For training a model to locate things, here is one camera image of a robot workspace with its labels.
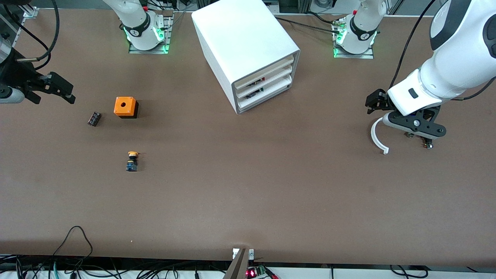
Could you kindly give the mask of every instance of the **cable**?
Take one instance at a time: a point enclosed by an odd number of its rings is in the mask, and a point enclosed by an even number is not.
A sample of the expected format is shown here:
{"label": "cable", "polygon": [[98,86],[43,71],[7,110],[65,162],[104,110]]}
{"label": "cable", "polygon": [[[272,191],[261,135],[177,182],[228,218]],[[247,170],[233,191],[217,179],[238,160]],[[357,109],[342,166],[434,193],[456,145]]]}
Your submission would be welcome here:
{"label": "cable", "polygon": [[323,22],[325,22],[325,23],[332,24],[332,21],[329,21],[329,20],[325,20],[325,19],[323,19],[323,18],[322,18],[320,15],[318,15],[318,13],[316,13],[316,12],[308,11],[308,12],[306,12],[306,13],[308,13],[308,14],[313,14],[313,15],[314,15],[314,16],[316,16],[319,20],[321,20],[321,21],[323,21]]}
{"label": "cable", "polygon": [[396,4],[391,9],[391,14],[396,14],[403,5],[403,2],[405,2],[405,0],[399,0],[398,2],[396,2]]}
{"label": "cable", "polygon": [[57,3],[55,2],[55,0],[52,0],[52,4],[54,6],[54,11],[55,11],[55,35],[54,35],[54,39],[52,40],[52,44],[42,56],[37,58],[21,58],[17,60],[18,62],[26,63],[26,62],[40,61],[41,59],[47,57],[54,49],[55,43],[57,43],[57,39],[59,38],[59,30],[61,23],[59,17],[59,8],[57,7]]}
{"label": "cable", "polygon": [[466,267],[466,268],[470,269],[470,270],[471,270],[471,271],[473,271],[473,272],[477,272],[477,273],[478,273],[478,271],[477,271],[477,270],[475,270],[475,269],[473,269],[473,268],[470,268],[470,267]]}
{"label": "cable", "polygon": [[327,31],[327,32],[331,32],[331,33],[334,33],[334,34],[339,34],[339,31],[337,31],[337,30],[331,30],[331,29],[325,29],[325,28],[320,28],[320,27],[316,27],[316,26],[306,25],[306,24],[303,24],[303,23],[299,23],[299,22],[296,22],[296,21],[289,20],[289,19],[280,18],[280,17],[277,17],[277,16],[275,18],[277,18],[279,20],[282,20],[282,21],[287,21],[287,22],[290,22],[290,23],[301,25],[301,26],[304,26],[304,27],[313,28],[313,29],[322,30],[322,31]]}
{"label": "cable", "polygon": [[279,277],[276,274],[274,274],[274,272],[272,272],[266,266],[263,266],[263,267],[265,268],[265,273],[268,275],[268,277],[270,277],[270,279],[279,279]]}
{"label": "cable", "polygon": [[[18,19],[14,17],[14,15],[10,12],[10,10],[8,9],[7,5],[3,5],[3,8],[5,9],[5,11],[7,12],[8,16],[10,17],[10,19],[12,19],[12,21],[17,25],[19,26],[19,28],[21,28],[24,32],[28,33],[29,36],[31,36],[31,38],[35,39],[38,43],[40,43],[44,48],[45,50],[47,51],[48,50],[48,46],[40,39],[38,39],[38,37],[36,37],[33,33],[31,33],[26,27],[22,26],[22,24],[19,23]],[[35,70],[39,70],[41,68],[43,68],[44,66],[46,66],[48,64],[48,62],[50,62],[50,59],[52,58],[52,54],[48,54],[48,58],[47,60],[41,64],[40,66],[34,68]]]}
{"label": "cable", "polygon": [[18,257],[15,257],[15,273],[17,274],[17,279],[22,279],[22,264]]}
{"label": "cable", "polygon": [[150,2],[150,1],[153,1],[153,0],[146,0],[146,2],[152,6],[155,6],[155,7],[158,7],[158,8],[161,8],[161,10],[164,10],[164,8],[174,8],[172,6],[162,6],[162,5],[158,5],[158,2]]}
{"label": "cable", "polygon": [[88,237],[86,236],[86,233],[84,232],[84,229],[83,229],[81,226],[73,226],[73,227],[72,227],[72,228],[70,228],[70,230],[67,232],[67,235],[65,236],[65,238],[64,238],[64,240],[63,240],[63,242],[62,242],[62,244],[60,244],[60,246],[59,246],[59,247],[55,250],[55,252],[54,252],[54,253],[53,253],[53,254],[52,254],[52,255],[51,255],[48,259],[44,260],[44,261],[43,261],[43,263],[41,264],[41,266],[40,266],[40,267],[36,270],[36,272],[34,273],[34,275],[33,275],[32,279],[37,279],[37,278],[38,278],[37,274],[38,274],[38,272],[40,271],[40,269],[41,269],[41,267],[43,266],[43,264],[47,262],[47,260],[50,260],[50,264],[49,264],[49,270],[50,270],[50,266],[52,265],[52,259],[53,259],[53,257],[54,257],[54,256],[55,256],[55,254],[56,254],[56,253],[60,250],[60,248],[62,248],[62,246],[65,244],[65,242],[66,242],[66,241],[67,241],[67,239],[69,238],[70,233],[71,233],[71,232],[72,232],[72,230],[73,230],[73,229],[75,229],[75,228],[78,228],[78,229],[80,229],[80,230],[81,230],[81,232],[83,233],[84,239],[86,240],[86,242],[87,242],[87,243],[88,243],[88,245],[90,246],[90,252],[88,253],[88,255],[87,255],[87,256],[84,256],[84,257],[82,257],[81,259],[79,259],[79,261],[77,262],[77,264],[76,264],[76,265],[74,265],[74,269],[72,270],[72,272],[71,272],[71,273],[74,273],[74,272],[76,272],[77,270],[79,270],[80,266],[81,266],[81,265],[82,265],[82,263],[83,263],[83,260],[84,260],[84,259],[86,259],[86,258],[88,258],[88,257],[91,255],[91,253],[93,253],[93,245],[91,245],[91,242],[88,240]]}
{"label": "cable", "polygon": [[96,277],[96,278],[110,278],[110,277],[116,277],[117,275],[122,275],[122,274],[124,274],[124,273],[126,273],[126,272],[129,272],[129,271],[131,271],[131,270],[135,270],[135,269],[136,269],[136,268],[138,268],[138,267],[142,267],[142,266],[149,265],[149,264],[154,264],[154,265],[152,265],[152,266],[156,266],[156,265],[158,265],[159,263],[165,263],[165,261],[156,261],[156,262],[143,263],[143,264],[137,265],[137,266],[135,266],[135,267],[132,267],[132,268],[130,268],[130,269],[127,269],[127,270],[125,270],[125,271],[123,271],[123,272],[119,272],[118,274],[113,274],[113,273],[109,272],[107,269],[101,268],[101,267],[99,267],[99,266],[81,265],[81,267],[98,268],[98,269],[100,269],[100,270],[106,271],[106,272],[107,272],[108,274],[110,274],[110,275],[96,275],[96,274],[91,274],[91,273],[89,273],[88,271],[86,271],[86,270],[84,270],[84,269],[81,269],[81,270],[82,270],[83,272],[85,272],[86,274],[88,274],[89,276],[91,276],[91,277]]}
{"label": "cable", "polygon": [[473,94],[473,95],[470,95],[468,97],[464,97],[464,98],[453,98],[451,99],[452,101],[465,101],[465,100],[469,100],[469,99],[472,99],[474,97],[477,97],[479,94],[481,94],[482,92],[484,92],[484,90],[486,90],[493,82],[494,80],[496,79],[496,76],[491,78],[488,83],[486,83],[486,85],[484,85],[484,87],[481,88],[481,90],[477,91],[477,93]]}
{"label": "cable", "polygon": [[213,265],[208,265],[208,266],[209,266],[209,267],[211,267],[211,268],[216,269],[217,271],[220,271],[220,272],[222,272],[222,273],[226,274],[226,272],[225,272],[225,271],[223,271],[223,270],[222,270],[222,269],[220,269],[220,268],[217,268],[217,267],[215,267],[215,266],[213,266]]}
{"label": "cable", "polygon": [[178,19],[175,19],[174,22],[171,24],[171,26],[164,28],[164,30],[168,30],[168,29],[172,28],[172,26],[174,26],[174,24],[176,22],[178,22],[181,19],[181,17],[184,16],[186,10],[187,10],[187,6],[185,5],[185,9],[183,10],[183,13],[178,17]]}
{"label": "cable", "polygon": [[54,262],[54,273],[55,273],[55,279],[60,279],[59,273],[57,272],[57,261]]}
{"label": "cable", "polygon": [[417,19],[417,22],[415,22],[415,25],[413,26],[412,32],[410,33],[410,36],[408,36],[408,40],[406,41],[405,48],[403,49],[403,53],[401,54],[400,61],[398,62],[398,67],[396,68],[396,72],[394,73],[394,77],[393,77],[393,80],[391,81],[391,85],[389,86],[389,88],[393,87],[394,82],[396,81],[396,78],[398,77],[398,74],[399,74],[400,68],[401,68],[401,63],[403,62],[403,58],[405,57],[406,50],[408,48],[408,45],[410,44],[410,40],[412,39],[413,34],[415,33],[415,30],[417,29],[417,26],[419,26],[419,23],[422,20],[422,18],[424,17],[424,15],[426,14],[427,10],[429,10],[429,8],[432,6],[432,4],[434,4],[434,2],[436,2],[436,1],[437,0],[431,0],[431,2],[429,2],[427,7],[424,9],[424,11],[420,14],[419,19]]}
{"label": "cable", "polygon": [[425,275],[422,275],[422,276],[417,276],[417,275],[411,275],[411,274],[408,274],[406,273],[405,269],[400,266],[400,265],[397,265],[397,267],[399,267],[401,269],[401,271],[403,273],[399,273],[399,272],[396,272],[394,269],[393,269],[393,265],[390,265],[389,268],[391,269],[391,271],[396,274],[396,275],[400,275],[400,276],[404,276],[406,279],[409,279],[410,277],[411,278],[418,278],[418,279],[423,279],[423,278],[426,278],[427,276],[429,276],[429,271],[427,270],[424,270],[426,272]]}
{"label": "cable", "polygon": [[114,266],[114,269],[116,270],[117,275],[119,276],[119,279],[123,279],[123,278],[121,277],[121,275],[119,274],[119,271],[117,270],[116,264],[114,264],[114,260],[112,260],[112,258],[110,258],[110,261],[112,262],[112,265]]}

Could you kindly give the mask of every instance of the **metal bracket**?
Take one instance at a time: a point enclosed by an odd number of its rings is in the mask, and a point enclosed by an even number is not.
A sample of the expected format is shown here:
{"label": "metal bracket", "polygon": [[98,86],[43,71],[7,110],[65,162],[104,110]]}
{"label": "metal bracket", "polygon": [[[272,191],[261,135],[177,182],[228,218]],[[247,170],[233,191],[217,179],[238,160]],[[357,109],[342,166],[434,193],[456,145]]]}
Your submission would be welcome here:
{"label": "metal bracket", "polygon": [[160,36],[164,36],[164,40],[151,50],[139,50],[131,43],[129,44],[129,53],[131,54],[167,54],[171,44],[172,25],[174,24],[174,14],[171,16],[158,15],[163,20],[159,20],[158,28],[164,28],[164,31],[159,31]]}
{"label": "metal bracket", "polygon": [[38,11],[40,10],[36,7],[31,6],[30,4],[22,5],[18,7],[24,11],[23,17],[25,18],[36,18],[36,16],[38,15]]}
{"label": "metal bracket", "polygon": [[249,251],[247,248],[237,250],[236,256],[229,265],[223,279],[245,279],[247,277]]}
{"label": "metal bracket", "polygon": [[[233,260],[236,257],[236,255],[238,254],[238,252],[239,252],[239,248],[234,248],[233,249]],[[253,261],[255,259],[255,250],[254,249],[249,249],[248,250],[248,259],[250,261]]]}

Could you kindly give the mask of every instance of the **electronic component in drawer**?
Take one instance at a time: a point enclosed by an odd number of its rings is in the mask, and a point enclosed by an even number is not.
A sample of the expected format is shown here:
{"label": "electronic component in drawer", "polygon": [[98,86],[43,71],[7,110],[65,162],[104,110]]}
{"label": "electronic component in drawer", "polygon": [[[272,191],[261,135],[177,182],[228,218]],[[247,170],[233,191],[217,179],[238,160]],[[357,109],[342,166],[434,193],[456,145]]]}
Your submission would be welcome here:
{"label": "electronic component in drawer", "polygon": [[250,98],[254,97],[254,96],[255,96],[257,93],[259,93],[259,92],[263,92],[263,87],[262,87],[262,88],[260,88],[259,90],[255,90],[255,91],[253,91],[252,93],[250,93],[250,94],[246,95],[246,96],[245,96],[245,98],[246,98],[246,99],[250,99]]}
{"label": "electronic component in drawer", "polygon": [[259,80],[255,80],[254,82],[248,84],[247,86],[253,86],[253,85],[256,85],[257,83],[260,83],[262,81],[265,81],[265,78],[264,77],[261,78],[261,79],[259,79]]}

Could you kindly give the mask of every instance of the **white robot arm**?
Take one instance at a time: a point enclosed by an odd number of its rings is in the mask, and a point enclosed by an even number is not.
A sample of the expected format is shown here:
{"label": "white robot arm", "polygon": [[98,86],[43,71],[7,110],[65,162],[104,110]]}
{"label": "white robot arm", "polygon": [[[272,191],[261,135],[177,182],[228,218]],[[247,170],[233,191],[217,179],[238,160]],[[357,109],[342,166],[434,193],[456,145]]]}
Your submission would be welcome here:
{"label": "white robot arm", "polygon": [[164,17],[144,11],[139,0],[103,0],[117,14],[131,44],[139,50],[150,50],[164,40]]}
{"label": "white robot arm", "polygon": [[367,97],[368,113],[393,110],[382,121],[429,139],[446,134],[434,123],[439,106],[496,76],[496,1],[448,0],[430,29],[433,56],[387,93]]}
{"label": "white robot arm", "polygon": [[377,27],[386,15],[385,0],[360,0],[356,14],[344,18],[345,28],[336,41],[345,51],[361,54],[367,51],[377,35]]}

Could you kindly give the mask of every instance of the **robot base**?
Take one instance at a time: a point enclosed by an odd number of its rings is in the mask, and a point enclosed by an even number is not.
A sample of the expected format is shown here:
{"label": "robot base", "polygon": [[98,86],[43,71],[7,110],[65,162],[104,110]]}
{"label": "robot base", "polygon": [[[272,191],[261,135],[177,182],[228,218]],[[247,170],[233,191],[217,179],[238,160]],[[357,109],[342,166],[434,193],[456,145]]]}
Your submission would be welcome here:
{"label": "robot base", "polygon": [[[340,22],[344,22],[345,18],[340,18]],[[337,30],[340,33],[344,32],[344,27],[343,26],[332,26],[332,30]],[[352,54],[343,49],[342,46],[340,46],[337,41],[341,40],[341,34],[334,34],[332,33],[332,46],[334,50],[334,58],[357,58],[357,59],[373,59],[373,49],[372,45],[369,46],[369,48],[364,52],[360,54]]]}
{"label": "robot base", "polygon": [[139,50],[134,47],[131,43],[129,44],[129,53],[130,54],[167,54],[169,53],[169,46],[171,44],[171,33],[172,33],[172,25],[174,24],[174,14],[171,16],[162,16],[158,15],[158,17],[163,20],[159,20],[159,28],[165,28],[164,31],[158,32],[159,36],[163,36],[164,40],[160,42],[156,47],[151,50]]}

